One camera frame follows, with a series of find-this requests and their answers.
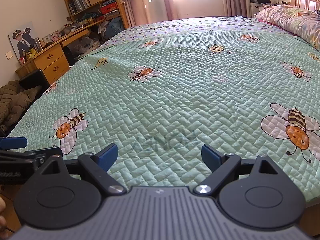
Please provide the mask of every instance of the metal screw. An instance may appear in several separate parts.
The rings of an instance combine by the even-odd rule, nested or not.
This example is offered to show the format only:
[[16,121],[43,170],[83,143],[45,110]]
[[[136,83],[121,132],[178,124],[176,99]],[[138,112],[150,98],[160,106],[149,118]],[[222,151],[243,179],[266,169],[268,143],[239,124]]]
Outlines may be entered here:
[[196,192],[200,194],[206,194],[210,191],[211,191],[211,187],[208,185],[199,185],[198,187],[196,187]]
[[113,185],[108,188],[108,191],[113,194],[120,194],[124,191],[124,187],[120,185]]

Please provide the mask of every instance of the wooden desk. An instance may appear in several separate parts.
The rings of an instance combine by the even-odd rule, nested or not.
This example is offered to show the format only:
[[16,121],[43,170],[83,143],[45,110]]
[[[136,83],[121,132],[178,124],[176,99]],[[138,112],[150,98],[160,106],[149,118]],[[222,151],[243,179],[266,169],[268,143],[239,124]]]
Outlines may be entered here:
[[28,59],[20,68],[16,70],[19,78],[23,78],[33,70],[39,68],[43,71],[49,84],[52,85],[61,76],[63,76],[69,69],[69,63],[64,55],[62,48],[80,37],[89,34],[89,28],[95,26],[105,20],[97,21],[86,27],[80,28],[74,32],[65,35],[57,42],[45,48],[33,58]]

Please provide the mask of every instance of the bed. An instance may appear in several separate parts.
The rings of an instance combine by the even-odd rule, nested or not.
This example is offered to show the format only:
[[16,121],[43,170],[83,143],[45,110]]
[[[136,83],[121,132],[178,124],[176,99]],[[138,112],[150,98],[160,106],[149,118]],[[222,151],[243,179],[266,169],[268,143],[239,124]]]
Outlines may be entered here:
[[[292,3],[312,10],[320,0]],[[299,36],[254,18],[129,28],[80,59],[10,136],[28,139],[22,150],[58,146],[67,159],[116,143],[109,172],[127,187],[194,187],[210,174],[203,144],[267,154],[311,202],[320,196],[319,59]],[[302,130],[308,139],[294,140]],[[309,213],[301,225],[315,235]]]

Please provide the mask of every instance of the photo of child in pilot uniform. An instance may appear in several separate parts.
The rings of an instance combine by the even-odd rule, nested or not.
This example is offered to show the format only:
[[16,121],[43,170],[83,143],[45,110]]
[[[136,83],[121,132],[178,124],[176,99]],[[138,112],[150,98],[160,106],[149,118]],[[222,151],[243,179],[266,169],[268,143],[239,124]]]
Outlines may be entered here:
[[17,55],[20,59],[23,52],[29,51],[36,44],[34,38],[36,37],[32,22],[29,22],[9,34],[9,38]]

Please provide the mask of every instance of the human hand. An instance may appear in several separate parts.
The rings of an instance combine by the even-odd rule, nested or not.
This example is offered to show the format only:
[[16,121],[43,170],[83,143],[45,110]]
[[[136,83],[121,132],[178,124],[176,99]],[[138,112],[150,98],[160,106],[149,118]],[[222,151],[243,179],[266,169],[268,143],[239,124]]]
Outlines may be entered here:
[[[0,214],[4,211],[4,209],[5,209],[5,202],[0,197]],[[0,216],[0,239],[7,239],[7,238],[8,238],[7,221],[3,216]]]

